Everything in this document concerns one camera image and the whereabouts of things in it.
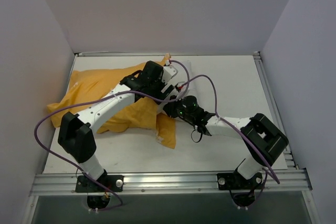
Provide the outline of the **yellow pillowcase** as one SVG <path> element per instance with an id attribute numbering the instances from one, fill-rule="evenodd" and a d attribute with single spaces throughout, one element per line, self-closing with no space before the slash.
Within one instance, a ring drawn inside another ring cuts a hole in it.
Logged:
<path id="1" fill-rule="evenodd" d="M 114 89 L 121 79 L 142 70 L 144 66 L 145 63 L 141 63 L 123 69 L 74 70 L 70 76 L 67 93 L 60 102 L 47 105 L 47 112 L 52 113 L 70 105 L 101 99 Z M 97 133 L 122 133 L 130 128 L 147 129 L 155 133 L 160 144 L 174 149 L 175 120 L 163 113 L 157 113 L 157 109 L 158 105 L 151 99 L 140 99 L 108 119 Z"/>

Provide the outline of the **white pillow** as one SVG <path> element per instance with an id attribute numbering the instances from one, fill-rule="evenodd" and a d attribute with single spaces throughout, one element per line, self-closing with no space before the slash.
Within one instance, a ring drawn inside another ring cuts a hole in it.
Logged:
<path id="1" fill-rule="evenodd" d="M 163 102 L 161 102 L 157 107 L 158 107 L 158 113 L 156 115 L 156 117 L 159 118 L 163 118 L 165 120 L 180 120 L 181 119 L 173 119 L 169 116 L 166 115 L 166 113 L 163 111 L 163 107 L 168 104 L 168 103 L 172 103 L 175 101 L 178 101 L 188 95 L 193 95 L 197 98 L 197 89 L 195 87 L 195 85 L 193 84 L 193 80 L 194 77 L 192 76 L 192 72 L 190 70 L 190 66 L 191 64 L 189 62 L 179 62 L 177 64 L 177 66 L 175 67 L 178 70 L 178 74 L 171 79 L 168 83 L 168 85 L 173 85 L 173 91 L 170 93 L 170 96 L 167 97 L 165 100 L 163 100 Z M 186 86 L 186 90 L 184 93 L 182 94 L 178 94 L 175 85 L 180 82 L 180 81 L 185 81 L 187 86 Z"/>

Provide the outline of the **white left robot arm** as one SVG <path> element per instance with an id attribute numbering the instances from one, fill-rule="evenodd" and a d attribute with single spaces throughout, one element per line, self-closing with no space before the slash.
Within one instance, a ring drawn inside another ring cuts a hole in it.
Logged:
<path id="1" fill-rule="evenodd" d="M 174 90 L 168 82 L 178 74 L 173 66 L 161 66 L 154 61 L 146 62 L 142 70 L 124 77 L 103 101 L 72 114 L 67 112 L 61 119 L 58 144 L 78 163 L 81 170 L 89 175 L 87 186 L 94 192 L 105 188 L 104 169 L 95 152 L 94 134 L 123 108 L 135 103 L 147 94 L 159 100 L 166 100 Z"/>

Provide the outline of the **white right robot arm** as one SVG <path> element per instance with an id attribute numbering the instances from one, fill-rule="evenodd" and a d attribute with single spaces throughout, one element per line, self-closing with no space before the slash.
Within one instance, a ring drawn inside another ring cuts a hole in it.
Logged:
<path id="1" fill-rule="evenodd" d="M 241 189 L 250 185 L 260 170 L 272 167 L 289 144 L 283 132 L 262 113 L 249 118 L 222 118 L 201 108 L 193 95 L 166 104 L 163 111 L 171 118 L 188 123 L 201 135 L 242 138 L 249 154 L 233 175 L 235 186 Z"/>

